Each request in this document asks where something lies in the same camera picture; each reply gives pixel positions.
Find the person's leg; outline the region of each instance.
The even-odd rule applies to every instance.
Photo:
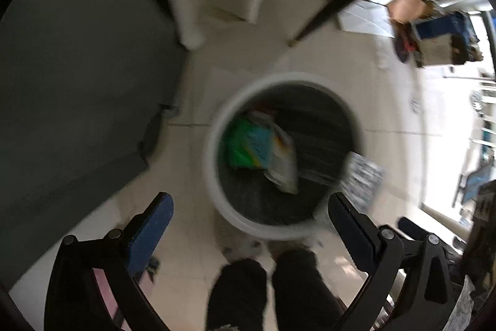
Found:
[[[328,331],[344,312],[322,280],[315,254],[307,249],[277,257],[272,286],[279,331]]]
[[[207,331],[226,325],[239,331],[262,331],[267,304],[267,273],[253,259],[224,268],[210,293]]]

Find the pink object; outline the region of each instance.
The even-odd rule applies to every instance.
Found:
[[[95,273],[96,282],[98,284],[98,288],[100,289],[103,301],[105,302],[105,306],[107,307],[107,311],[110,314],[110,317],[114,318],[117,313],[118,305],[107,281],[107,277],[105,276],[105,271],[100,268],[93,268],[93,272]],[[139,287],[145,297],[149,297],[151,295],[153,290],[153,282],[148,271],[145,271],[139,280]],[[121,328],[125,331],[131,331],[131,328],[127,325],[126,321],[123,322]]]

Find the wastebasket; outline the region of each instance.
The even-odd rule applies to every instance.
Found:
[[[293,139],[298,193],[281,192],[261,170],[232,168],[224,141],[230,123],[256,106],[277,111],[275,123]],[[316,230],[312,213],[335,186],[346,155],[361,153],[361,128],[344,101],[320,77],[271,75],[240,91],[213,121],[203,173],[219,212],[240,230],[263,239],[296,239]]]

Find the floor tile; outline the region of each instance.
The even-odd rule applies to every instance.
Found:
[[[258,24],[271,22],[287,40],[293,38],[326,4],[325,0],[263,0]]]
[[[391,38],[375,36],[376,42],[386,51],[378,52],[381,59],[376,67],[377,115],[371,129],[423,133],[422,110],[414,112],[412,102],[422,103],[421,90],[416,80],[416,67],[412,58],[403,64],[396,57]]]
[[[456,67],[457,75],[479,75],[477,69],[473,71],[460,70],[461,68]],[[433,74],[438,72],[440,71],[432,68],[420,71],[425,133],[468,138],[474,128],[480,128],[481,125],[470,103],[470,94],[476,82],[467,79],[446,79]]]
[[[159,273],[149,299],[163,322],[174,331],[202,331],[209,288],[203,280]]]
[[[425,139],[420,134],[375,132],[372,160],[384,171],[383,188],[418,205],[421,201]]]
[[[168,124],[191,124],[193,122],[193,63],[188,59],[181,75],[176,104],[179,113]]]
[[[154,252],[161,261],[160,271],[170,276],[203,279],[191,235],[195,221],[189,165],[191,131],[189,127],[163,125],[150,168],[128,184],[117,199],[122,200],[122,205],[132,204],[129,216],[134,216],[143,212],[159,192],[170,194],[174,215]]]
[[[363,145],[363,151],[361,152],[361,154],[364,157],[375,162],[374,161],[374,159],[375,159],[374,153],[375,153],[375,143],[377,141],[376,136],[375,136],[375,131],[366,130],[366,131],[364,131],[363,136],[364,136],[364,138],[363,138],[363,144],[364,145]]]
[[[316,245],[318,269],[329,290],[341,298],[348,306],[367,278],[366,273],[358,271],[345,245],[338,234],[327,231],[317,235],[322,246]]]
[[[193,205],[195,221],[192,224],[193,245],[198,250],[203,268],[203,276],[207,284],[211,285],[217,278],[226,259],[222,256],[215,242],[213,221],[215,208],[205,189],[202,172],[202,156],[204,139],[209,131],[208,127],[195,127],[191,142],[191,171],[193,183]]]

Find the beige tiled floor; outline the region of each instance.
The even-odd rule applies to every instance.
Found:
[[[387,214],[375,206],[377,221],[393,223],[410,202],[419,201],[421,130],[409,106],[416,91],[414,72],[396,59],[390,39],[342,32],[334,22],[288,48],[289,36],[322,3],[264,0],[257,25],[236,20],[211,25],[207,43],[190,55],[180,91],[181,112],[165,123],[150,169],[117,195],[125,218],[142,211],[160,190],[174,199],[174,217],[155,252],[162,266],[151,298],[171,329],[203,328],[209,288],[225,264],[214,243],[214,208],[200,170],[202,148],[216,111],[242,86],[289,70],[325,77],[361,123],[364,154],[386,169],[380,204],[391,209]],[[322,233],[318,239],[323,278],[349,304],[365,274],[354,269],[337,236]],[[260,261],[270,271],[273,263],[267,253]],[[265,329],[276,329],[271,308]]]

